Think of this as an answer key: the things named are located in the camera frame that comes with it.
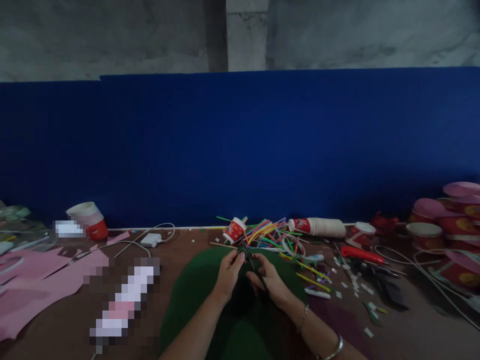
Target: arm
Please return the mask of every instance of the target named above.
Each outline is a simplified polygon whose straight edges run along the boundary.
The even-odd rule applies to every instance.
[[[253,254],[262,265],[260,273],[263,275],[270,297],[278,308],[283,310],[290,320],[293,321],[297,329],[300,327],[302,317],[305,313],[305,304],[299,300],[280,279],[275,266],[267,260],[262,254]],[[262,282],[255,273],[248,271],[246,276],[250,280],[255,290],[263,291]],[[301,326],[301,337],[305,341],[310,351],[324,359],[330,356],[338,346],[339,337],[326,323],[324,323],[313,311],[308,311]],[[335,360],[366,360],[366,358],[353,346],[343,341],[343,349],[335,357]]]
[[[245,254],[231,251],[220,264],[211,294],[158,360],[203,360],[212,341],[220,314],[232,297]]]

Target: red utility knife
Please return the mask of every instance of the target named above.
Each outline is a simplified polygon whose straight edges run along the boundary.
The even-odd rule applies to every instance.
[[[385,264],[385,259],[382,256],[353,246],[343,246],[340,253],[345,258],[360,258],[375,264]]]

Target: scissors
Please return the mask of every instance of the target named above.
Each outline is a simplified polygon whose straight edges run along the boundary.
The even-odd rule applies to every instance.
[[[266,298],[266,299],[270,298],[269,288],[267,287],[267,284],[265,283],[264,277],[262,276],[262,274],[260,274],[260,271],[258,271],[258,269],[255,268],[254,262],[252,261],[252,255],[250,254],[249,249],[245,245],[245,241],[242,240],[241,243],[242,243],[242,246],[240,246],[238,248],[238,254],[245,253],[245,259],[250,262],[250,265],[251,265],[251,268],[252,268],[253,272],[255,273],[255,275],[258,276],[258,278],[260,279],[260,281],[263,285],[263,288],[265,289],[264,298]]]

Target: white paper scrap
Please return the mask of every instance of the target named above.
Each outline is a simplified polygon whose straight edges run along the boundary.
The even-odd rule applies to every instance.
[[[366,332],[366,334],[367,334],[370,338],[373,338],[373,337],[374,337],[373,332],[371,332],[368,327],[366,327],[365,330],[363,330],[363,331]]]

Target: gray concrete wall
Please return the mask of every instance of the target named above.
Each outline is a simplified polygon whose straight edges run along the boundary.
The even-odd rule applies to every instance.
[[[480,66],[478,0],[270,0],[267,68]]]
[[[224,0],[0,1],[0,82],[226,70]]]

